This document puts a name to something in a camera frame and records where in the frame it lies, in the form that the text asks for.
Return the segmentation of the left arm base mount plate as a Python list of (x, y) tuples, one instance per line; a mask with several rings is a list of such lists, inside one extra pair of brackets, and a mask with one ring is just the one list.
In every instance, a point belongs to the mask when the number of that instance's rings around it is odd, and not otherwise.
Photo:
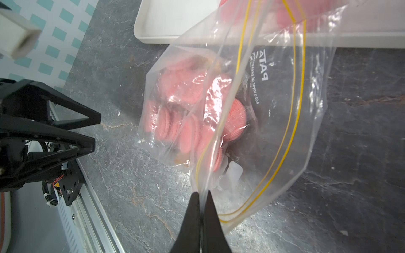
[(50, 181), (42, 181), (42, 193), (46, 204), (56, 207), (64, 200), (66, 206), (71, 206), (78, 197), (81, 187), (84, 184), (84, 176), (77, 160), (69, 161), (62, 166), (62, 174)]

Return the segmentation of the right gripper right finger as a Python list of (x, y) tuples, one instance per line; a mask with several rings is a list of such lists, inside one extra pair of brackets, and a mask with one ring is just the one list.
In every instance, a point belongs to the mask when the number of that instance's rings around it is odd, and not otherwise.
[(224, 232), (222, 230), (218, 213), (210, 191), (208, 191), (202, 221), (202, 252), (232, 253), (232, 250), (228, 242), (226, 241)]

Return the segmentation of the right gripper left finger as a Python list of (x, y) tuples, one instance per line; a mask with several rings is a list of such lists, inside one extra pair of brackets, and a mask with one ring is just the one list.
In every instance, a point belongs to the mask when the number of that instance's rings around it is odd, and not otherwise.
[(192, 193), (178, 237), (170, 253), (200, 252), (200, 202), (199, 193)]

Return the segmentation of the ziploc bag with pink cookies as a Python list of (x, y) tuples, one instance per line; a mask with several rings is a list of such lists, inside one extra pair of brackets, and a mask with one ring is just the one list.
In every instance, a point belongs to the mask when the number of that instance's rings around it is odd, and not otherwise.
[(348, 1), (315, 32), (279, 28), (270, 7), (239, 22), (220, 9), (176, 39), (146, 76), (139, 146), (211, 192), (230, 232), (305, 171), (327, 108)]

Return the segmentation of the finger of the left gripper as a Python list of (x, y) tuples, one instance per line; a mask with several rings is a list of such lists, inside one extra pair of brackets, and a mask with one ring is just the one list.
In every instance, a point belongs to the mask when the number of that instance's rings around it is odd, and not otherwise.
[[(50, 103), (79, 113), (84, 118), (54, 121), (50, 115)], [(64, 130), (73, 130), (101, 122), (101, 114), (67, 97), (50, 86), (33, 80), (19, 82), (1, 79), (1, 114), (34, 120)]]
[(55, 179), (64, 163), (94, 152), (95, 145), (91, 137), (1, 115), (1, 191)]

